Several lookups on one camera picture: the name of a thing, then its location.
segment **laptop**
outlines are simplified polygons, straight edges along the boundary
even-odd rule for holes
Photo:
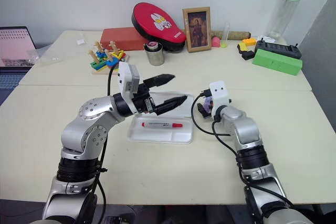
[[[34,49],[27,27],[0,27],[0,105],[32,67],[28,51]]]

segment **clear water bottle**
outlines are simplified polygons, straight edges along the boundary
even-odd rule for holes
[[[279,39],[292,18],[300,0],[281,0],[266,30],[266,36]]]

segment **laptop keyboard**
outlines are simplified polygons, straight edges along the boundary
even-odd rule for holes
[[[15,88],[23,76],[23,74],[0,74],[0,89]]]

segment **picture frame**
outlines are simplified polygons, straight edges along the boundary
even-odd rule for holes
[[[211,49],[210,7],[182,9],[188,52]]]

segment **power cord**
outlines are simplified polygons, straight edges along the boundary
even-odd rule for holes
[[[110,69],[110,72],[109,72],[109,76],[108,76],[108,81],[107,81],[107,95],[110,96],[111,95],[111,78],[112,78],[112,74],[113,74],[113,70],[115,69],[115,67],[118,65],[119,63],[115,64],[111,69]],[[104,157],[105,157],[105,151],[106,151],[106,146],[107,146],[107,139],[108,139],[108,134],[106,135],[106,141],[103,145],[103,150],[101,152],[101,156],[100,156],[100,169],[101,170],[104,170],[107,171],[106,169],[103,169],[102,168],[102,164],[103,164],[103,161],[104,161]],[[106,195],[105,195],[105,192],[104,192],[104,189],[103,189],[103,186],[101,185],[101,182],[99,180],[99,176],[100,176],[100,173],[103,172],[103,171],[100,171],[97,175],[96,175],[96,179],[94,181],[94,184],[93,184],[93,187],[92,187],[92,192],[95,193],[95,190],[96,190],[96,187],[98,185],[100,191],[101,191],[101,194],[103,196],[103,209],[102,209],[102,212],[101,212],[101,216],[100,216],[100,219],[98,221],[98,224],[101,224],[101,222],[103,221],[103,218],[104,218],[104,215],[105,215],[105,211],[106,211]]]
[[[235,155],[235,157],[237,157],[237,153],[235,152],[235,150],[232,149],[230,146],[228,146],[226,143],[224,143],[224,142],[219,138],[218,134],[217,134],[216,131],[215,131],[215,124],[216,124],[216,123],[218,123],[218,122],[217,122],[217,121],[213,121],[213,122],[212,122],[212,125],[211,125],[212,131],[213,131],[215,137],[217,138],[217,140],[218,140],[221,144],[223,144],[226,148],[228,148],[228,149]]]
[[[33,210],[33,211],[25,212],[25,213],[23,213],[23,214],[18,214],[18,215],[2,215],[2,214],[0,214],[0,216],[2,216],[2,217],[6,217],[6,218],[10,218],[10,217],[19,217],[19,216],[23,216],[23,215],[31,214],[32,212],[40,211],[40,210],[42,210],[43,208],[44,208],[44,207],[40,207],[40,208],[35,209],[35,210]]]
[[[221,136],[221,135],[224,135],[224,136],[230,136],[230,135],[229,135],[229,134],[217,134],[216,131],[215,131],[215,124],[218,123],[218,122],[220,122],[220,121],[214,121],[214,122],[212,122],[211,128],[212,128],[212,131],[213,131],[213,132],[208,132],[208,131],[202,129],[202,128],[201,128],[200,126],[198,126],[197,123],[195,122],[194,115],[193,115],[193,108],[194,108],[194,105],[195,105],[196,101],[197,101],[200,97],[205,96],[205,92],[206,92],[206,91],[204,91],[204,92],[201,93],[199,96],[197,96],[196,99],[194,100],[193,104],[192,104],[192,107],[191,107],[192,120],[193,120],[194,124],[196,125],[196,127],[197,127],[199,130],[201,130],[202,132],[204,132],[204,133],[206,133],[206,134],[214,135],[214,136],[217,138],[217,140],[218,140],[221,144],[223,144],[226,148],[228,148],[228,149],[235,155],[236,160],[237,160],[237,157],[238,157],[238,156],[237,156],[237,153],[235,152],[235,150],[232,149],[230,146],[228,146],[226,143],[224,143],[224,142],[219,138],[219,136]],[[243,177],[243,174],[242,174],[242,165],[241,165],[241,163],[238,162],[237,165],[238,165],[238,169],[239,169],[239,177],[240,177],[240,180],[241,180],[246,186],[248,186],[248,187],[252,187],[252,188],[255,188],[255,189],[258,189],[258,190],[261,190],[261,191],[264,191],[264,192],[269,193],[269,194],[272,194],[272,195],[278,197],[279,199],[283,200],[284,202],[286,202],[291,208],[294,207],[294,204],[293,204],[289,199],[287,199],[286,197],[284,197],[284,196],[282,196],[282,195],[280,195],[280,194],[278,194],[278,193],[276,193],[276,192],[274,192],[274,191],[271,191],[271,190],[269,190],[269,189],[267,189],[267,188],[263,188],[263,187],[254,185],[254,183],[247,181],[247,180]]]
[[[133,207],[131,207],[130,205],[125,205],[125,206],[129,207],[129,208],[133,211],[134,216],[137,216],[137,215],[138,215],[138,213],[134,210]]]

